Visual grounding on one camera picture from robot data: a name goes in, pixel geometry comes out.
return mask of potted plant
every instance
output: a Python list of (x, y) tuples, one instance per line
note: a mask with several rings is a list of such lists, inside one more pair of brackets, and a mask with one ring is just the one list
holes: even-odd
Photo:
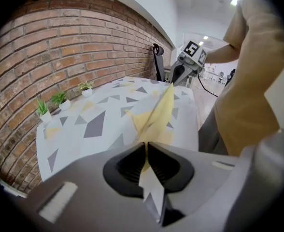
[(78, 86), (78, 91), (82, 91), (82, 95), (84, 97), (91, 96), (92, 93), (93, 93), (93, 90), (92, 90), (93, 83), (94, 82), (91, 82), (91, 83), (88, 83), (88, 82), (80, 83), (79, 86)]
[(52, 120), (52, 116), (49, 112), (49, 109), (47, 108), (47, 105), (42, 100), (37, 100), (37, 102), (38, 102), (37, 113), (39, 114), (40, 119), (44, 123), (49, 123)]
[(71, 103), (68, 99), (66, 99), (66, 92), (59, 92), (56, 95), (53, 95), (51, 98), (51, 101), (59, 106), (59, 108), (63, 111), (66, 111), (69, 109), (69, 107), (71, 106)]

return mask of small white pot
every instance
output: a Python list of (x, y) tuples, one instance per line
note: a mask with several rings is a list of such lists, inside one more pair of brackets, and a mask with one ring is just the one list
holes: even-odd
[(44, 115), (40, 116), (40, 119), (44, 123), (49, 123), (52, 120), (52, 116), (49, 111), (47, 111)]
[(71, 106), (71, 102), (69, 100), (66, 100), (64, 103), (59, 105), (59, 108), (63, 111), (66, 111), (69, 109), (70, 106)]
[(91, 88), (82, 91), (82, 95), (83, 95), (84, 97), (91, 96), (92, 94), (93, 94), (93, 90), (92, 90)]

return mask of geometric patterned tablecloth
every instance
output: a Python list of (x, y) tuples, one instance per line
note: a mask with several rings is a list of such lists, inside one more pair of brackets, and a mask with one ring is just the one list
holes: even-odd
[[(124, 77), (94, 90), (90, 97), (71, 101), (67, 111), (57, 110), (50, 123), (37, 128), (37, 157), (42, 180), (76, 159), (137, 139), (130, 114), (151, 112), (170, 84)], [(174, 88), (174, 108), (160, 143), (198, 151), (196, 106), (191, 89)]]

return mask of black cable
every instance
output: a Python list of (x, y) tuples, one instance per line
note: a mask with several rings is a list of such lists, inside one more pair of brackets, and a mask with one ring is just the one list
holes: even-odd
[(215, 94), (211, 93), (210, 91), (208, 91), (208, 90), (207, 90), (207, 89), (203, 86), (203, 84), (202, 84), (202, 82), (201, 82), (201, 80), (200, 80), (200, 76), (199, 76), (199, 74), (198, 74), (197, 76), (198, 76), (199, 82), (201, 83), (201, 85), (202, 85), (203, 89), (204, 89), (206, 92), (209, 92), (210, 94), (212, 94), (212, 95), (214, 95), (214, 96), (218, 97), (217, 95), (215, 95)]

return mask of tan shirt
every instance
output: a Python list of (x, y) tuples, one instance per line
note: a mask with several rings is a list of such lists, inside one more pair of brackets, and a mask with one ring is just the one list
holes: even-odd
[(284, 27), (265, 0), (241, 0), (224, 41), (241, 53), (214, 111), (229, 155), (239, 156), (279, 129), (264, 92), (284, 68)]

